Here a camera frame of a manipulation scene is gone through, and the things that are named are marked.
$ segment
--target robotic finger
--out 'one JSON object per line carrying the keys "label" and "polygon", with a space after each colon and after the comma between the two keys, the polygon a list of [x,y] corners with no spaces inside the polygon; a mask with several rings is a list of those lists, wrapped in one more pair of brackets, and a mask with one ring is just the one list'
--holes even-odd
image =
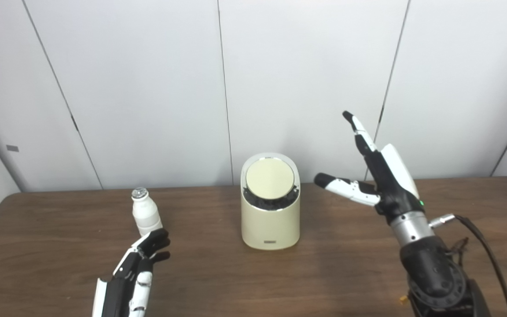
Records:
{"label": "robotic finger", "polygon": [[314,183],[332,193],[364,205],[375,206],[381,200],[381,196],[371,184],[336,178],[324,173],[318,173],[314,178]]}
{"label": "robotic finger", "polygon": [[144,317],[151,289],[154,263],[169,258],[165,229],[151,231],[129,247],[106,282],[97,279],[92,317]]}

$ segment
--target round lid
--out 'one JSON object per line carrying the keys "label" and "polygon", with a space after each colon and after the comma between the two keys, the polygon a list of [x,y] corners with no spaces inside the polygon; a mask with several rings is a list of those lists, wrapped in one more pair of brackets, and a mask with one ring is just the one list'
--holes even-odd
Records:
{"label": "round lid", "polygon": [[138,187],[132,191],[132,198],[139,199],[147,195],[147,189]]}
{"label": "round lid", "polygon": [[246,184],[257,197],[277,199],[290,192],[294,185],[294,174],[287,163],[277,158],[266,158],[248,168]]}

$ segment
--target plastic bottle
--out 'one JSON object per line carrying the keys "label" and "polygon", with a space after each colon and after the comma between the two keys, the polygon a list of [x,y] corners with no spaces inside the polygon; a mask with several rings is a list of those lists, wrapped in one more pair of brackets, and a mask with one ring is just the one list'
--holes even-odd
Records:
{"label": "plastic bottle", "polygon": [[134,201],[132,215],[141,236],[163,227],[159,218],[158,206],[150,198],[146,188],[134,189],[132,191],[132,200]]}

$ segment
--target robotic hand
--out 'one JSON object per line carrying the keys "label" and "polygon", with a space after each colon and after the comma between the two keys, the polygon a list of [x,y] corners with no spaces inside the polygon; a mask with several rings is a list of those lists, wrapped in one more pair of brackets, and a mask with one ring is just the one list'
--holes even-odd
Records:
{"label": "robotic hand", "polygon": [[408,273],[408,298],[417,317],[489,317],[477,284],[467,278],[433,231],[456,216],[444,215],[428,222],[414,180],[396,149],[388,144],[379,151],[361,122],[347,111],[343,115],[352,125],[356,146],[376,185],[324,173],[316,175],[314,183],[374,206],[386,217],[400,245],[400,260]]}
{"label": "robotic hand", "polygon": [[97,279],[92,317],[144,317],[153,265],[169,258],[165,229],[151,231],[126,251],[109,282]]}

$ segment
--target wooden table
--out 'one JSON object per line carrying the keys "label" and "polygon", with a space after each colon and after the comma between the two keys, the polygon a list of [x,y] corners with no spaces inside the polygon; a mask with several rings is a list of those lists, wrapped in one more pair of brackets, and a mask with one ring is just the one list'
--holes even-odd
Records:
{"label": "wooden table", "polygon": [[[507,178],[417,181],[429,218],[455,213],[484,232],[507,279]],[[302,185],[301,238],[257,251],[240,234],[237,186],[152,189],[172,257],[155,267],[147,316],[412,317],[398,244],[363,205]],[[90,316],[98,277],[110,277],[139,238],[130,190],[19,193],[0,204],[0,316]],[[493,317],[507,316],[485,251],[469,236],[465,270]]]}

